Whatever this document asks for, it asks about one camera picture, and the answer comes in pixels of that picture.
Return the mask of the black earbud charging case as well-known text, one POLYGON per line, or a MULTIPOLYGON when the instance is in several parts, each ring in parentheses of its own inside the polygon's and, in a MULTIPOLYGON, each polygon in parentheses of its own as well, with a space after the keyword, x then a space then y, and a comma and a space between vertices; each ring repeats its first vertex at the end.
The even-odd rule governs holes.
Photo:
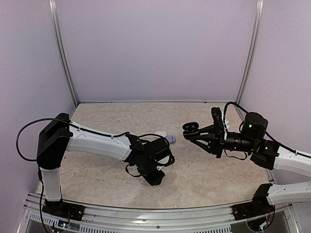
POLYGON ((189 122, 182 126, 183 137, 190 140, 192 137, 200 136, 199 124, 197 122, 189 122))

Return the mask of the purple earbud charging case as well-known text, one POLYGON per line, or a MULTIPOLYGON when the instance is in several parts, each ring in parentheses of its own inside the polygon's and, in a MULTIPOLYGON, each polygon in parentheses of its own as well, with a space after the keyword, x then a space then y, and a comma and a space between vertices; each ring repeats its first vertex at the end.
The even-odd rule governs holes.
POLYGON ((170 145, 176 142, 176 137, 174 135, 168 135, 166 139, 168 140, 170 145))

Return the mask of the white earbud charging case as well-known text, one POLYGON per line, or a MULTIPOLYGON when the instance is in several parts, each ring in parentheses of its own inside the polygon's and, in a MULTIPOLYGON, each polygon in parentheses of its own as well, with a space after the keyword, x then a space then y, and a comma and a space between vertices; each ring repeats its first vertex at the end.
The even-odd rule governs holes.
POLYGON ((157 134, 157 135, 160 135, 160 136, 162 136, 162 137, 167 137, 167 133, 166 132, 164 132, 164 131, 159 131, 159 132, 155 132, 155 134, 157 134))

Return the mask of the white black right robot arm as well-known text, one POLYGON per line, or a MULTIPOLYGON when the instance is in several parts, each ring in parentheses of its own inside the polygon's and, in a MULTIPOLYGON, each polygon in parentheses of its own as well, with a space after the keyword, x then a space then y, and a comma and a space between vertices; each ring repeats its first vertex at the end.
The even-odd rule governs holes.
MULTIPOLYGON (((183 126, 183 136, 209 154, 220 158, 223 153, 239 151, 254 164, 268 170, 285 170, 296 174, 311 175, 311 155, 290 149, 275 140, 265 139, 268 121, 260 114, 245 115, 239 133, 229 132, 219 108, 211 109, 213 124, 200 128, 196 122, 183 126)), ((293 184, 262 184, 248 205, 252 215, 258 216, 268 205, 311 200, 309 181, 293 184)))

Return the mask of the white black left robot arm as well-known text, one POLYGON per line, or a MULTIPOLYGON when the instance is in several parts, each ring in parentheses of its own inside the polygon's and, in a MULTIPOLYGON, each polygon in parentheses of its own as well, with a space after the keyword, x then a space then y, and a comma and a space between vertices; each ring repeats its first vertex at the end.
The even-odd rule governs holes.
POLYGON ((62 201, 60 172, 66 151, 97 154, 124 161, 135 166, 138 176, 151 186, 161 184, 165 176, 163 167, 175 162, 168 140, 155 134, 155 140, 145 140, 129 132, 108 134, 83 127, 69 120, 68 114, 60 113, 40 132, 36 162, 42 175, 42 183, 49 208, 58 216, 68 211, 62 201))

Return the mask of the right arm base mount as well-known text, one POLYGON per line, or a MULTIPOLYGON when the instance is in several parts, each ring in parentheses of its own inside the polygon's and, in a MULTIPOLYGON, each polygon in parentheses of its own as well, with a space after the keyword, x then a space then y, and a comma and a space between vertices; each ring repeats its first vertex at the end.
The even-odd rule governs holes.
POLYGON ((269 204, 267 197, 271 183, 261 184, 249 202, 232 206, 235 220, 252 218, 275 211, 275 206, 269 204))

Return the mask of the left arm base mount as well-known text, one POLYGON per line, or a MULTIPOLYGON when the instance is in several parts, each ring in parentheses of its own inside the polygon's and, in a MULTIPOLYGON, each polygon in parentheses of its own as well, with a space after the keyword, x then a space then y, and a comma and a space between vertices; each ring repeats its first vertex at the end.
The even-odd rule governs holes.
POLYGON ((52 216, 66 218, 67 220, 81 221, 84 214, 85 206, 60 201, 45 201, 42 207, 44 213, 52 216))

